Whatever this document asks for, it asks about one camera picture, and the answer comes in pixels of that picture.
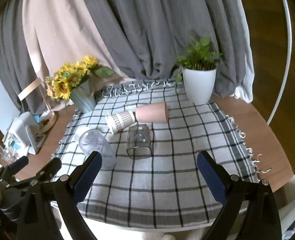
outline glass cup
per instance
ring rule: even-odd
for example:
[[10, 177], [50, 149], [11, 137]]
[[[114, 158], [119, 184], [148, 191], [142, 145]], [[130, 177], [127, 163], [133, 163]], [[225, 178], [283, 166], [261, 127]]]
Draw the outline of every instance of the glass cup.
[[146, 124], [129, 127], [127, 154], [131, 159], [144, 159], [152, 156], [150, 129]]

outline white fabric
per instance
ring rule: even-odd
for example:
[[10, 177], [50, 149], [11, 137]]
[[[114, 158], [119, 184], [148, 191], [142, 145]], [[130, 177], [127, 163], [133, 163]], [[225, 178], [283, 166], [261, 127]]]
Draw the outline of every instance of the white fabric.
[[23, 0], [22, 18], [31, 61], [42, 81], [65, 62], [85, 55], [97, 57], [116, 72], [111, 78], [96, 78], [94, 90], [132, 80], [116, 66], [84, 0]]
[[250, 46], [250, 38], [249, 38], [249, 26], [246, 21], [245, 11], [243, 8], [243, 4], [241, 0], [237, 0], [237, 4], [240, 10], [240, 15], [242, 19], [242, 25], [244, 28], [244, 39], [245, 39], [245, 68], [246, 74], [241, 83], [241, 85], [237, 86], [235, 92], [231, 95], [231, 97], [235, 97], [236, 99], [242, 99], [246, 103], [251, 103], [253, 101], [253, 81], [254, 81], [254, 65], [253, 65], [253, 57], [252, 50]]

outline metal bolt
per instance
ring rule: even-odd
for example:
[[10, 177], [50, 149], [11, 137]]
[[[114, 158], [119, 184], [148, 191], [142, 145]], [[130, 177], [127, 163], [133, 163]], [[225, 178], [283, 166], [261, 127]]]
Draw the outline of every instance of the metal bolt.
[[60, 181], [66, 181], [68, 179], [68, 175], [62, 175], [60, 177]]
[[262, 179], [262, 184], [267, 186], [268, 185], [268, 181], [266, 179]]
[[35, 186], [37, 184], [37, 179], [33, 179], [32, 181], [31, 181], [31, 186]]
[[239, 179], [240, 179], [239, 176], [237, 176], [237, 175], [235, 175], [235, 174], [231, 175], [231, 180], [233, 180], [233, 181], [238, 181]]

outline checkered tablecloth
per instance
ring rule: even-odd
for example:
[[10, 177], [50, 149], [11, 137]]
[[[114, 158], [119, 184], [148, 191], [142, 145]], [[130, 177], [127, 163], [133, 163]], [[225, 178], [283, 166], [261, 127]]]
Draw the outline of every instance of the checkered tablecloth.
[[[117, 157], [113, 170], [101, 170], [84, 202], [87, 218], [134, 228], [180, 228], [215, 220], [222, 205], [216, 202], [196, 167], [196, 157], [207, 150], [229, 174], [258, 182], [244, 141], [214, 102], [196, 106], [188, 101], [183, 84], [139, 81], [103, 93], [93, 112], [76, 114], [56, 151], [62, 169], [55, 179], [71, 174], [86, 157], [73, 135], [81, 125], [98, 129]], [[166, 101], [168, 123], [149, 123], [151, 158], [132, 160], [126, 153], [128, 128], [113, 135], [105, 115], [127, 106]]]

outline green plant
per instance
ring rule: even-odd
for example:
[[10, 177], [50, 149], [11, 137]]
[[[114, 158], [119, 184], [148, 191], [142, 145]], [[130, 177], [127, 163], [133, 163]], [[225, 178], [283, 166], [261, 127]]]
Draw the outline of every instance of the green plant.
[[[192, 39], [192, 45], [186, 47], [187, 55], [178, 56], [179, 61], [176, 63], [183, 68], [194, 70], [213, 70], [217, 68], [217, 63], [220, 61], [219, 56], [222, 53], [217, 53], [215, 50], [210, 50], [211, 37], [203, 37], [199, 41]], [[182, 75], [178, 74], [175, 82], [182, 80]]]

